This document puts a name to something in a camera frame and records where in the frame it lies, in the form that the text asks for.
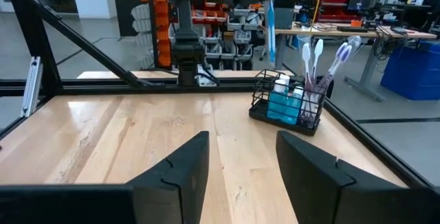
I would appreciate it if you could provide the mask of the white toothbrush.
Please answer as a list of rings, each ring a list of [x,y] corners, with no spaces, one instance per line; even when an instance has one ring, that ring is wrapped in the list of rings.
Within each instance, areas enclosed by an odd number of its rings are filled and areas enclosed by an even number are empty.
[[[303,102],[304,102],[304,112],[303,115],[306,120],[310,121],[311,118],[311,110],[310,110],[310,90],[312,87],[311,79],[309,75],[309,60],[311,58],[310,47],[308,43],[305,43],[302,47],[302,59],[305,64],[305,91],[303,94]]]
[[[312,83],[313,83],[313,87],[312,87],[312,93],[309,96],[309,110],[311,111],[311,115],[313,115],[313,110],[315,107],[315,97],[314,97],[314,91],[315,91],[315,86],[316,86],[316,69],[317,69],[317,64],[318,64],[318,59],[319,56],[322,54],[323,51],[323,45],[324,42],[323,40],[320,38],[318,39],[318,42],[316,43],[315,49],[314,49],[314,60],[313,60],[313,67],[312,67],[312,74],[311,74],[311,79],[312,79]]]

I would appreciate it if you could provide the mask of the white arm base mount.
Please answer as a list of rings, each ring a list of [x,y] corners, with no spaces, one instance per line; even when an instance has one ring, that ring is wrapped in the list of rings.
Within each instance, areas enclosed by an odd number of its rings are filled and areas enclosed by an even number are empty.
[[[195,79],[200,87],[218,87],[220,85],[219,80],[214,75],[212,65],[198,64]]]

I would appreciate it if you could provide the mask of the silver aluminium bracket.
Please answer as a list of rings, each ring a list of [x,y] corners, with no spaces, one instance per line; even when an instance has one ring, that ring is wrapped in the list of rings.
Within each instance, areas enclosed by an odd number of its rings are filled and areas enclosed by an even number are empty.
[[[41,57],[32,57],[28,70],[25,91],[21,105],[21,117],[30,117],[35,112],[41,88],[43,65]]]

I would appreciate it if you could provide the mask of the blue packaged toothbrush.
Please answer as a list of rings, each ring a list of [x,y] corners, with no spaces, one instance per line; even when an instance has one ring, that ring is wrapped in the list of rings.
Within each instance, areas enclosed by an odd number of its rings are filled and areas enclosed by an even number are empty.
[[[275,35],[275,15],[274,15],[274,2],[273,0],[267,0],[264,3],[265,8],[265,26],[266,26],[266,43],[267,43],[267,55],[271,66],[275,66],[276,62],[276,35]]]

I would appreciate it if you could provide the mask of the large blue bin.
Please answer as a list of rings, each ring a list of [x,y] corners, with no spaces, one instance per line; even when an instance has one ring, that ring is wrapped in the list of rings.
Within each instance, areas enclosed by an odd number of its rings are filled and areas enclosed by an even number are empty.
[[[409,100],[440,100],[440,43],[396,48],[380,85]]]

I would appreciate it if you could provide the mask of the black table frame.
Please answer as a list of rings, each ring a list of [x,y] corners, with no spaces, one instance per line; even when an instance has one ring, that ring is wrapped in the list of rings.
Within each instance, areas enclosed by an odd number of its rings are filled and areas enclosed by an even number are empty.
[[[124,70],[110,59],[104,52],[87,41],[68,25],[56,18],[39,0],[11,0],[17,19],[21,26],[31,56],[42,56],[43,72],[39,97],[43,106],[55,96],[92,96],[92,95],[124,95],[124,94],[178,94],[178,93],[241,93],[254,90],[254,77],[217,77],[219,87],[183,87],[172,78],[137,78],[133,73]],[[110,69],[118,79],[79,79],[62,80],[56,66],[52,48],[47,38],[43,20],[58,30],[71,42]],[[0,80],[0,97],[23,96],[26,80]],[[394,172],[407,186],[434,186],[408,164],[400,159],[380,141],[367,133],[357,122],[343,113],[327,98],[323,108],[329,112],[343,127],[354,135],[382,163]]]

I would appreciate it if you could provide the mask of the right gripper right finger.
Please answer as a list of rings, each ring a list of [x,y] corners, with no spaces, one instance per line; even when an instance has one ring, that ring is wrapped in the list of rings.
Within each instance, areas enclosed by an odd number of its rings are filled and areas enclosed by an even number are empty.
[[[406,188],[287,131],[276,135],[276,154],[299,224],[413,224]]]

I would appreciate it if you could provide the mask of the dark grey box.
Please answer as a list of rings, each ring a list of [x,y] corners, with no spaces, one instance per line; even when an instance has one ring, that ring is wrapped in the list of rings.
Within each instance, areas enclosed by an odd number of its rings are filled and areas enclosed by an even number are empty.
[[[274,27],[277,30],[290,30],[294,19],[293,0],[274,0]]]

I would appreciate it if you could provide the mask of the orange storage bin rack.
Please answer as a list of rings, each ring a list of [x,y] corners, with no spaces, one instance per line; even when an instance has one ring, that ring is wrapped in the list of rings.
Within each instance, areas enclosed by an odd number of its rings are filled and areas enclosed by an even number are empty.
[[[137,32],[136,43],[147,47],[147,56],[154,67],[171,69],[169,0],[138,1],[140,4],[131,10],[132,28]]]

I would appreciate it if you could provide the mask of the purple packaged toothbrush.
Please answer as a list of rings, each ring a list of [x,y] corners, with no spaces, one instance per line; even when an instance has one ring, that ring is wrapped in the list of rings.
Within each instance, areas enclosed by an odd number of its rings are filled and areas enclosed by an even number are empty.
[[[313,120],[314,123],[316,123],[320,117],[323,100],[326,97],[327,89],[330,83],[333,81],[334,75],[338,67],[347,60],[347,58],[351,53],[351,50],[352,50],[352,46],[349,45],[348,43],[341,44],[341,46],[339,47],[339,49],[335,54],[335,60],[333,64],[330,66],[327,74],[324,75],[320,80],[320,82],[318,83],[318,85],[315,86],[314,88],[314,91],[316,92],[315,99],[317,100],[318,103],[316,105],[316,114]]]
[[[352,57],[352,51],[355,52],[358,49],[358,47],[360,46],[361,42],[362,42],[362,39],[361,39],[360,36],[350,36],[350,37],[348,37],[347,41],[344,42],[344,43],[348,43],[349,45],[352,46],[351,53],[350,53],[350,55],[349,55],[349,57],[347,58],[346,61],[348,61],[348,59],[350,59],[350,57]],[[334,78],[333,78],[333,81],[330,83],[330,85],[329,85],[329,87],[327,89],[327,94],[326,94],[325,99],[331,97],[331,94],[333,93],[333,87],[334,87]]]

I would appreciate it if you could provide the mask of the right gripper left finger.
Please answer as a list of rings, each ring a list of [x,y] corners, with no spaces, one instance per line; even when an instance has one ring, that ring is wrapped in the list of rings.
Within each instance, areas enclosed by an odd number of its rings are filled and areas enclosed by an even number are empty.
[[[128,181],[136,224],[199,224],[208,169],[209,132],[201,131]]]

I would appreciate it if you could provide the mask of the teal mouthwash bottle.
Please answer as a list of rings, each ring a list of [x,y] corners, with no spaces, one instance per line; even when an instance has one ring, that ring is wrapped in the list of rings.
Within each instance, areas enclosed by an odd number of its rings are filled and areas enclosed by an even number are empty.
[[[286,124],[296,125],[302,106],[304,88],[296,87],[287,95],[286,107],[282,121]]]
[[[274,87],[269,93],[267,117],[280,120],[287,107],[287,94],[289,91],[290,77],[281,74],[274,82]]]

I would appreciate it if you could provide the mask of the wooden office desk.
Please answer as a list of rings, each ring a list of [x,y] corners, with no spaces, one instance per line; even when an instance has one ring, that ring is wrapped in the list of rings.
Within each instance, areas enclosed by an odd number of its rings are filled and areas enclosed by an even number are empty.
[[[337,30],[338,27],[347,27],[351,29],[351,25],[349,23],[315,23],[310,27],[303,27],[299,22],[293,22],[291,28],[289,29],[275,29],[275,34],[288,34],[288,35],[299,35],[299,34],[308,34],[311,36],[331,36],[331,37],[348,37],[348,36],[361,36],[362,38],[371,38],[374,40],[374,45],[378,45],[379,38],[411,38],[411,39],[436,39],[437,36],[435,34],[427,33],[427,32],[419,32],[415,30],[405,29],[405,34],[403,32],[394,32],[390,26],[386,25],[378,25],[375,30],[368,30],[367,32],[341,32]],[[364,70],[360,79],[358,81],[345,77],[344,81],[351,87],[357,89],[359,92],[369,96],[377,102],[381,102],[384,98],[375,93],[373,90],[369,88],[371,78],[373,76],[373,72],[375,66],[378,63],[378,59],[374,55],[373,49],[370,50],[370,54],[368,55],[368,59],[366,61]]]

